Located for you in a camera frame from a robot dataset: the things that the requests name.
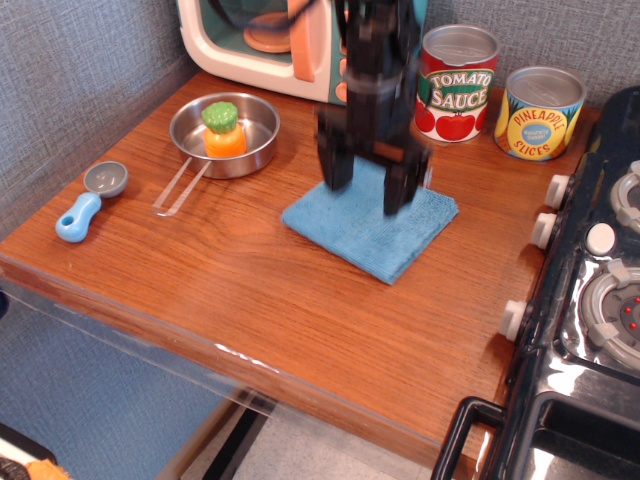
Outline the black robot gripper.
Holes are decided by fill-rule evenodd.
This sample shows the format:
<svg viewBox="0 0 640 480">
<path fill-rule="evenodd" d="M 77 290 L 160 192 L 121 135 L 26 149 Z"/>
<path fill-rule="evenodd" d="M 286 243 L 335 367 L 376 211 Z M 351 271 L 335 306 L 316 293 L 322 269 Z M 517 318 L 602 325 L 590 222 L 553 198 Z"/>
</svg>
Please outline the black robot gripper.
<svg viewBox="0 0 640 480">
<path fill-rule="evenodd" d="M 324 182 L 331 191 L 353 179 L 359 156 L 386 168 L 384 214 L 396 215 L 411 203 L 427 176 L 429 151 L 411 133 L 416 77 L 347 80 L 344 107 L 317 110 L 317 145 Z"/>
</svg>

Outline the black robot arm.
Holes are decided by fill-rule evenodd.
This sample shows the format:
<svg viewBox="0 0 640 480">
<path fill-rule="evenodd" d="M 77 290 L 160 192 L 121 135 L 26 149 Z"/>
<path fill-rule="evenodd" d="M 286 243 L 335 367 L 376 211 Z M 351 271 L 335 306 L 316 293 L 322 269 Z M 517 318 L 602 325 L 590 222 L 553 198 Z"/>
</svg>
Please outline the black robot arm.
<svg viewBox="0 0 640 480">
<path fill-rule="evenodd" d="M 344 108 L 317 110 L 318 156 L 327 187 L 346 188 L 354 161 L 383 166 L 384 213 L 412 202 L 426 178 L 429 150 L 411 133 L 421 27 L 411 1 L 337 1 L 346 49 Z"/>
</svg>

